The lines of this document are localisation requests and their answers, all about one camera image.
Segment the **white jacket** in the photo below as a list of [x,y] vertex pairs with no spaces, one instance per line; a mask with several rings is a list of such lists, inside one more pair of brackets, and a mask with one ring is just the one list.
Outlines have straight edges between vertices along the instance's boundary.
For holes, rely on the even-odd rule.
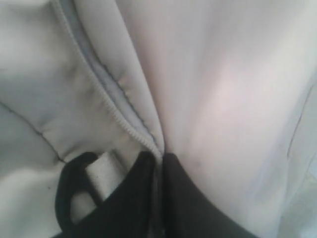
[[64,162],[149,150],[259,237],[316,238],[316,69],[316,0],[0,0],[0,237],[60,232]]

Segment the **zipper teeth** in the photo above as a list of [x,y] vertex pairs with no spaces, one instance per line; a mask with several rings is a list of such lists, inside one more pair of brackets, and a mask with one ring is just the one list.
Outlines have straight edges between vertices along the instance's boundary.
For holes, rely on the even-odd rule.
[[59,0],[53,0],[52,3],[53,3],[54,9],[56,10],[57,18],[59,19],[64,30],[70,37],[73,48],[75,49],[76,54],[80,58],[80,61],[82,65],[84,66],[85,71],[88,74],[88,77],[91,79],[94,88],[101,95],[101,98],[105,102],[106,108],[109,110],[112,117],[132,138],[134,138],[143,146],[148,148],[154,154],[157,160],[161,160],[162,153],[159,151],[158,147],[154,144],[154,142],[147,139],[144,135],[139,133],[135,128],[131,126],[131,124],[122,116],[122,114],[116,108],[114,102],[112,101],[110,96],[106,93],[105,89],[100,85],[99,80],[97,79],[93,71],[90,69],[89,64],[87,63],[87,60],[85,59],[85,57],[80,51],[79,45],[76,42],[75,37],[71,31],[71,28],[67,22],[66,16],[64,15],[64,12],[60,5]]

